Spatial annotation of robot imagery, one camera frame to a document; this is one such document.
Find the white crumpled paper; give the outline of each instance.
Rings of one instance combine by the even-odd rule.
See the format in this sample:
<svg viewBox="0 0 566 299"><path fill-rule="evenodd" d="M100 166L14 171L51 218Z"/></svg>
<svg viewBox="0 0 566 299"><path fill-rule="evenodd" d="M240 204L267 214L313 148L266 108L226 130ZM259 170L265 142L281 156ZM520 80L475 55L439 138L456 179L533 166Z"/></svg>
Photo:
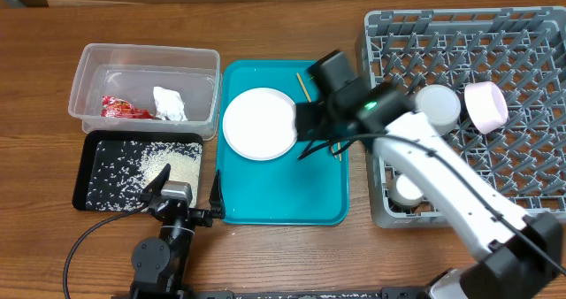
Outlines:
<svg viewBox="0 0 566 299"><path fill-rule="evenodd" d="M188 121L185 115L185 104L177 91L161 87L153 88L156 101L156 118L170 121Z"/></svg>

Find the chopstick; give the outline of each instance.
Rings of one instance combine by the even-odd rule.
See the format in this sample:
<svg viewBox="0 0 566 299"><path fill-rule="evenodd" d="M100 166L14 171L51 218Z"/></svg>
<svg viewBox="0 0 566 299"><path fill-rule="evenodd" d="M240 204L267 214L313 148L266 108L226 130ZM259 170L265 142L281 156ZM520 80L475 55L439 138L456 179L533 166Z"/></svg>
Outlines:
<svg viewBox="0 0 566 299"><path fill-rule="evenodd" d="M299 80L299 83L301 83L302 92L304 92L304 95L307 96L307 100L309 100L309 102L312 102L312 101L310 100L309 91L307 91L307 89L304 87L304 83L302 83L302 78L301 78L301 75L300 75L299 73L297 73L297 79ZM336 158L336 156L334 155L334 153L335 153L336 151L334 150L334 146L333 146L333 145L331 145L330 151L333 153L333 157ZM341 154L341 153L338 155L338 159L339 159L340 162L342 162L342 154Z"/></svg>

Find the white plate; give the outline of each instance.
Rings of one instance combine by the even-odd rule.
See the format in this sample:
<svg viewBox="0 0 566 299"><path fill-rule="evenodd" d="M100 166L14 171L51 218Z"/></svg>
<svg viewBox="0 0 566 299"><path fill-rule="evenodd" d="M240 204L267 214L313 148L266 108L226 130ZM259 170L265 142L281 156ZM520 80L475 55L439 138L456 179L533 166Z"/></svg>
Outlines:
<svg viewBox="0 0 566 299"><path fill-rule="evenodd" d="M267 161L289 151L297 140L294 102L272 88L253 88L232 100L222 120L224 137L245 158Z"/></svg>

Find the wooden stick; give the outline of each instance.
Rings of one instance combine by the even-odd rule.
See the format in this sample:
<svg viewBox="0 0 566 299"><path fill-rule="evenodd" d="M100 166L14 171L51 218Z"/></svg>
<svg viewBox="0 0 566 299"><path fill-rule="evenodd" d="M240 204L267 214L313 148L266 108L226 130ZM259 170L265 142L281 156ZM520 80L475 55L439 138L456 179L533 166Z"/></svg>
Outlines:
<svg viewBox="0 0 566 299"><path fill-rule="evenodd" d="M301 83L302 91L304 92L304 95L307 96L307 100L309 100L309 102L312 102L312 101L310 100L309 92L308 92L307 89L304 87L304 83L302 83L301 75L300 75L299 73L297 73L297 79L299 80L299 83Z"/></svg>
<svg viewBox="0 0 566 299"><path fill-rule="evenodd" d="M340 154L338 155L338 159L339 159L339 161L342 162L342 153L340 153Z"/></svg>

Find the teal tray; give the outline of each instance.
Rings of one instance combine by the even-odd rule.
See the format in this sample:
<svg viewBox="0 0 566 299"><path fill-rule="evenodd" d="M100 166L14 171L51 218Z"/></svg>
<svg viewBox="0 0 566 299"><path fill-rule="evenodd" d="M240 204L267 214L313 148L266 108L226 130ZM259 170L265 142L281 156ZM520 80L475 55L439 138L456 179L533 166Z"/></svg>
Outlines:
<svg viewBox="0 0 566 299"><path fill-rule="evenodd" d="M297 142L281 157L252 161L226 143L222 118L228 104L252 88L275 88L296 103L306 102L296 74L302 76L313 100L317 89L305 69L313 61L239 60L226 68L220 105L216 166L222 174L230 224L321 225L339 224L348 213L348 153L342 161L327 149L297 161L307 142Z"/></svg>

